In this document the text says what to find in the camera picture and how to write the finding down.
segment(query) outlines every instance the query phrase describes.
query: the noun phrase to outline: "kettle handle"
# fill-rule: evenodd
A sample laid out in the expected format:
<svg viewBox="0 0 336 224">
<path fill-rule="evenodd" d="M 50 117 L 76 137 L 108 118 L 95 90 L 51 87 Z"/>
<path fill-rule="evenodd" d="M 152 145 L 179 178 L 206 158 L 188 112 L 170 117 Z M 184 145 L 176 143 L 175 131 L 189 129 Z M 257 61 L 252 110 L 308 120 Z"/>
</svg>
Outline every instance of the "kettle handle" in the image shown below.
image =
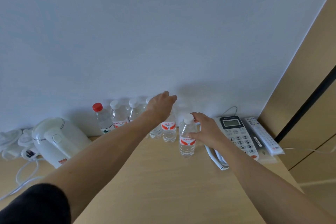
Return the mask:
<svg viewBox="0 0 336 224">
<path fill-rule="evenodd" d="M 80 151 L 77 146 L 64 136 L 59 128 L 49 129 L 44 133 L 44 137 L 68 158 L 73 157 Z"/>
</svg>

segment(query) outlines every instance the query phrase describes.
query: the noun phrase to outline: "right hand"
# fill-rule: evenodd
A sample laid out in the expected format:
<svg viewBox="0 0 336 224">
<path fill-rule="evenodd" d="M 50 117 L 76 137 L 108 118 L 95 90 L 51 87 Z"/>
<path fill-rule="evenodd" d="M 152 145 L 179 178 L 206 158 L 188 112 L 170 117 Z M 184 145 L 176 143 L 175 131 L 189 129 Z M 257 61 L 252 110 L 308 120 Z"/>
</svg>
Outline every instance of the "right hand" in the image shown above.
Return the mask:
<svg viewBox="0 0 336 224">
<path fill-rule="evenodd" d="M 164 122 L 170 115 L 173 104 L 177 96 L 170 96 L 168 91 L 153 97 L 146 107 L 146 112 L 154 118 L 154 122 L 159 124 Z"/>
<path fill-rule="evenodd" d="M 201 141 L 206 146 L 214 149 L 218 149 L 223 143 L 223 140 L 227 140 L 212 118 L 201 112 L 192 112 L 191 114 L 194 116 L 195 122 L 199 122 L 201 124 L 202 130 L 198 133 L 188 133 L 187 137 Z"/>
</svg>

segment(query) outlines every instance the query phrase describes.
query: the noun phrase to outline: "electric kettle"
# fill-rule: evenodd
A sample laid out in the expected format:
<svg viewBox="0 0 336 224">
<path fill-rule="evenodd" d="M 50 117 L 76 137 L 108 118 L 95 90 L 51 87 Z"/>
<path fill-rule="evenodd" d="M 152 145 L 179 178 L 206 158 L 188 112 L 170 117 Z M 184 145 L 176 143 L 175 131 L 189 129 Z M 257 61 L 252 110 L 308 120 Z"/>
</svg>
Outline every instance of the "electric kettle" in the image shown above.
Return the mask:
<svg viewBox="0 0 336 224">
<path fill-rule="evenodd" d="M 31 135 L 40 154 L 55 168 L 91 143 L 78 127 L 59 117 L 41 121 Z"/>
</svg>

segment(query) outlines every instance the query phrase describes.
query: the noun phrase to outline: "bottle label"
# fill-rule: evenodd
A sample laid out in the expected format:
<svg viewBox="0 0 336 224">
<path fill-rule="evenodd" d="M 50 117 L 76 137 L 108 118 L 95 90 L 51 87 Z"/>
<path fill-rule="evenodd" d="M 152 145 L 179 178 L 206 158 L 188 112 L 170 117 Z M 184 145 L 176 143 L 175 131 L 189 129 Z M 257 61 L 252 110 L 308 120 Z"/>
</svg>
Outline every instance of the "bottle label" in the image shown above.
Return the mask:
<svg viewBox="0 0 336 224">
<path fill-rule="evenodd" d="M 161 128 L 162 130 L 173 130 L 176 128 L 176 123 L 175 122 L 162 122 L 161 123 Z"/>
<path fill-rule="evenodd" d="M 122 125 L 125 125 L 125 124 L 127 124 L 127 123 L 128 123 L 128 119 L 123 120 L 123 121 L 115 121 L 115 122 L 114 122 L 114 126 L 115 126 L 115 128 L 118 128 L 118 127 L 120 127 L 120 126 L 122 126 Z"/>
<path fill-rule="evenodd" d="M 106 133 L 112 131 L 113 129 L 114 129 L 114 126 L 113 126 L 113 124 L 112 124 L 111 127 L 109 127 L 109 128 L 101 128 L 100 130 L 101 130 L 104 134 L 106 134 Z"/>
<path fill-rule="evenodd" d="M 182 145 L 194 145 L 195 142 L 196 142 L 195 139 L 180 136 L 180 144 Z"/>
</svg>

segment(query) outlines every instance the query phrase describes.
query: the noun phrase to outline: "water bottle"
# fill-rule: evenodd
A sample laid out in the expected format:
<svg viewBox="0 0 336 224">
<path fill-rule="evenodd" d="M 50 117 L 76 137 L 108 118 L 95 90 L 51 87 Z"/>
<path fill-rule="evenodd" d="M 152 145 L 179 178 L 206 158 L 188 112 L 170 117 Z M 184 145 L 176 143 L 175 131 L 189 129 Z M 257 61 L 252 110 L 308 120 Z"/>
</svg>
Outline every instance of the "water bottle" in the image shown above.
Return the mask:
<svg viewBox="0 0 336 224">
<path fill-rule="evenodd" d="M 148 103 L 151 99 L 152 99 L 151 97 L 146 99 L 146 104 L 147 105 L 148 105 Z M 149 136 L 151 138 L 155 138 L 155 139 L 161 138 L 161 136 L 162 136 L 161 124 L 159 124 L 156 128 L 154 128 L 152 131 L 150 131 Z"/>
<path fill-rule="evenodd" d="M 139 106 L 139 102 L 136 98 L 132 98 L 128 102 L 129 106 L 131 109 L 129 110 L 129 121 L 132 122 L 134 121 L 137 117 L 140 116 L 140 114 L 143 112 L 143 108 Z"/>
<path fill-rule="evenodd" d="M 161 124 L 163 140 L 165 142 L 174 142 L 176 139 L 176 117 L 172 111 L 165 122 Z"/>
<path fill-rule="evenodd" d="M 196 123 L 194 122 L 194 116 L 190 113 L 183 116 L 183 121 L 179 127 L 180 131 L 180 153 L 182 157 L 189 158 L 195 152 L 195 140 L 186 137 L 189 132 L 197 132 Z"/>
<path fill-rule="evenodd" d="M 101 103 L 95 103 L 92 109 L 97 113 L 97 120 L 100 130 L 106 134 L 114 129 L 111 114 L 103 108 Z"/>
<path fill-rule="evenodd" d="M 121 105 L 118 100 L 113 100 L 110 103 L 110 106 L 112 108 L 112 121 L 115 128 L 127 124 L 128 115 L 126 107 L 124 105 Z"/>
</svg>

